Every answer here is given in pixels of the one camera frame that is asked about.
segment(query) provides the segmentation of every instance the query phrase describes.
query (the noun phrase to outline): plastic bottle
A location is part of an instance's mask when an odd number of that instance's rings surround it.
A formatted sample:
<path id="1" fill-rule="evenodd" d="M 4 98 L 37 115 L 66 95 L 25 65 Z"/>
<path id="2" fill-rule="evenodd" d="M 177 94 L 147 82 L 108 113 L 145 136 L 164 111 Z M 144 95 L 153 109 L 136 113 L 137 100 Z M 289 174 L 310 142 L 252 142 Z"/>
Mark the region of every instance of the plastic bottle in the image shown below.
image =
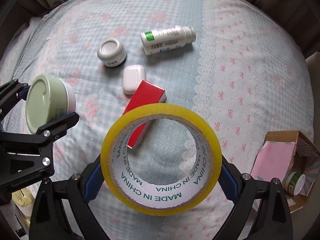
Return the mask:
<path id="1" fill-rule="evenodd" d="M 192 27 L 173 26 L 141 33 L 140 38 L 144 52 L 151 55 L 195 42 L 196 32 Z"/>

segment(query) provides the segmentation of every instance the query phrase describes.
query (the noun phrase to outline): roll of tape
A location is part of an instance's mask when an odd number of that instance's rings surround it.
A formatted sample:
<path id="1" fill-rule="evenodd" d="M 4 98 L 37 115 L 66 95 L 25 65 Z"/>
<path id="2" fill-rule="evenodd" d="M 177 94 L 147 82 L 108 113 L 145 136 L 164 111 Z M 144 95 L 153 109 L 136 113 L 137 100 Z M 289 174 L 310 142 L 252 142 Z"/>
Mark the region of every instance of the roll of tape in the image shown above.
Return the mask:
<path id="1" fill-rule="evenodd" d="M 154 119 L 181 123 L 196 143 L 196 161 L 190 173 L 169 185 L 142 180 L 128 161 L 130 135 Z M 134 210 L 156 216 L 178 214 L 199 204 L 217 183 L 222 165 L 220 144 L 210 125 L 196 113 L 166 103 L 140 106 L 120 117 L 108 131 L 100 156 L 103 177 L 113 194 Z"/>

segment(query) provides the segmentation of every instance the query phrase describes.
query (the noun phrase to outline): red box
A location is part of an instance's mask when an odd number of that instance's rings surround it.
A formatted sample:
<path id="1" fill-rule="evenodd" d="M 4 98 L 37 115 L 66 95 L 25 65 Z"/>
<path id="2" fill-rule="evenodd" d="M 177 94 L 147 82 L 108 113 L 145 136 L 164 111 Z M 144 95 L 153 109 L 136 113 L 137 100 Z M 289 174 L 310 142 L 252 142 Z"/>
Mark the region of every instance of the red box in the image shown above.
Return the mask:
<path id="1" fill-rule="evenodd" d="M 165 91 L 163 88 L 158 87 L 148 81 L 142 80 L 140 86 L 137 88 L 137 91 L 133 94 L 123 114 L 139 106 L 154 103 L 163 103 L 166 100 L 166 98 L 167 96 L 165 95 Z M 151 121 L 146 122 L 140 125 L 136 130 L 134 130 L 128 142 L 129 148 L 133 148 L 141 143 L 150 124 Z"/>

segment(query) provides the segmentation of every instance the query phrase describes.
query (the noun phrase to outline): screw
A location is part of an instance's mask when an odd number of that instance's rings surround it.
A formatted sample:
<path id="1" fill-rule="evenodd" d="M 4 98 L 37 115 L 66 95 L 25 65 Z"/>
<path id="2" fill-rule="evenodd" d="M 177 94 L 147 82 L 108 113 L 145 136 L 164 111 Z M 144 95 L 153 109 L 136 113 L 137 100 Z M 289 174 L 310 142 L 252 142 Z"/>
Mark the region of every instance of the screw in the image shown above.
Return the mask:
<path id="1" fill-rule="evenodd" d="M 46 136 L 46 137 L 49 137 L 49 136 L 50 136 L 50 131 L 45 130 L 45 131 L 43 132 L 43 135 Z"/>
<path id="2" fill-rule="evenodd" d="M 245 180 L 249 180 L 251 179 L 251 176 L 248 173 L 244 173 L 242 174 L 242 178 L 244 178 Z"/>
<path id="3" fill-rule="evenodd" d="M 73 175 L 71 176 L 71 179 L 73 179 L 73 180 L 78 180 L 78 179 L 80 179 L 80 177 L 81 177 L 81 175 L 80 175 L 79 173 L 75 173 L 75 174 L 73 174 Z"/>
<path id="4" fill-rule="evenodd" d="M 43 182 L 44 184 L 48 184 L 48 183 L 49 183 L 49 178 L 44 178 L 44 179 L 42 180 L 42 182 Z"/>
<path id="5" fill-rule="evenodd" d="M 42 159 L 42 164 L 43 164 L 44 166 L 49 166 L 49 165 L 50 165 L 50 159 L 49 159 L 48 157 L 44 157 L 44 158 Z"/>
<path id="6" fill-rule="evenodd" d="M 277 178 L 274 178 L 272 181 L 273 181 L 274 184 L 280 184 L 280 180 L 277 179 Z"/>

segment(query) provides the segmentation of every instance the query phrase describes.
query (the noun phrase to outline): checkered fabric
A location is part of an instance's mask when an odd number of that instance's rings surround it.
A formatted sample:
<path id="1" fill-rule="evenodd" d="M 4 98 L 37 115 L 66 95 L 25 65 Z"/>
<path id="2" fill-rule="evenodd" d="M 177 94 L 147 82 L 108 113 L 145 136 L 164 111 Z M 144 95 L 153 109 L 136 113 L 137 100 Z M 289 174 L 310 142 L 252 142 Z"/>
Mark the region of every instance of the checkered fabric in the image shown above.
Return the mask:
<path id="1" fill-rule="evenodd" d="M 146 56 L 139 34 L 173 25 L 193 26 L 197 38 L 181 49 Z M 78 124 L 54 144 L 53 180 L 81 173 L 95 160 L 111 125 L 130 98 L 122 92 L 124 66 L 145 67 L 147 80 L 166 90 L 167 102 L 202 116 L 214 129 L 225 158 L 252 169 L 269 130 L 301 130 L 313 139 L 313 98 L 306 62 L 294 40 L 243 0 L 70 0 L 22 28 L 0 63 L 0 80 L 29 82 L 47 74 L 76 94 Z M 104 67 L 97 48 L 117 37 L 125 62 Z M 28 133 L 25 102 L 4 120 L 10 132 Z M 154 184 L 173 183 L 195 160 L 185 127 L 153 122 L 132 169 Z M 38 184 L 30 187 L 36 194 Z M 71 214 L 73 230 L 81 234 Z M 220 186 L 192 210 L 170 217 L 141 214 L 119 202 L 104 184 L 90 208 L 112 240 L 211 239 L 233 204 Z"/>

